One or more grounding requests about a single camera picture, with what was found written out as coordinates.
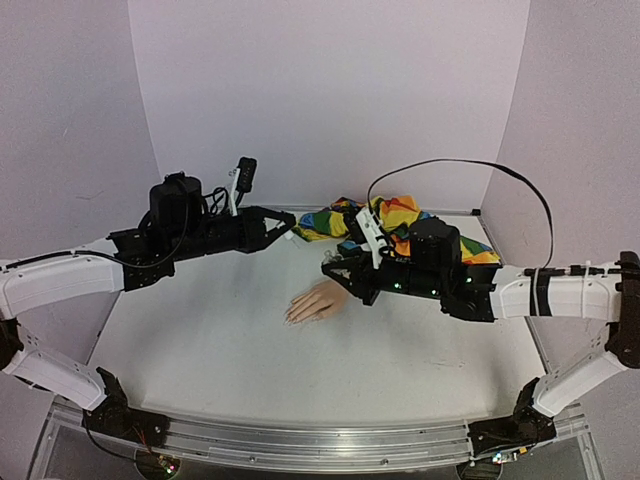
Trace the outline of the clear nail polish bottle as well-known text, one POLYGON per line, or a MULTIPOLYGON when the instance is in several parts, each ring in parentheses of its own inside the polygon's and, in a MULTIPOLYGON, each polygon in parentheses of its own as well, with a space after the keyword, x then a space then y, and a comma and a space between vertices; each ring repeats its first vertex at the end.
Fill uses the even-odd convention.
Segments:
POLYGON ((333 250, 327 250, 324 252, 323 264, 330 264, 341 261, 343 259, 342 255, 333 250))

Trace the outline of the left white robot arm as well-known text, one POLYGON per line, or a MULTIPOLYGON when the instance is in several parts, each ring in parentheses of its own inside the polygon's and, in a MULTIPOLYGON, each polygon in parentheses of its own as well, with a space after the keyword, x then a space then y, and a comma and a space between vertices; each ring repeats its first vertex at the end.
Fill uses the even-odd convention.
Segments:
POLYGON ((294 227, 296 218, 284 211, 240 206, 252 181, 252 172, 236 168, 226 205, 214 211, 199 179, 170 174, 150 190, 149 209, 138 227, 79 248, 2 263, 2 372, 80 407, 89 432, 145 447, 163 446, 167 416, 131 407, 113 373, 46 347, 18 317, 72 298, 149 287, 174 276, 179 261, 268 248, 294 227))

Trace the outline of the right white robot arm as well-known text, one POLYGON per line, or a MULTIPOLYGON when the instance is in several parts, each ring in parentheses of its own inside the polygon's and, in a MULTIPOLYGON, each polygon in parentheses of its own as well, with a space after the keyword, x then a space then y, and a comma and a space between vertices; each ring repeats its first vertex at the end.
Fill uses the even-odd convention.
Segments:
POLYGON ((442 313, 471 322, 516 317, 574 317, 604 322, 567 364, 534 378, 511 414, 467 427, 473 459, 500 462, 508 454, 550 441, 555 417, 609 378, 639 366, 639 257, 591 266, 521 268, 466 264, 459 230, 437 217, 409 228, 410 254, 393 256, 377 221, 356 217, 363 252, 327 259, 322 272, 370 306, 380 292, 434 299, 442 313))

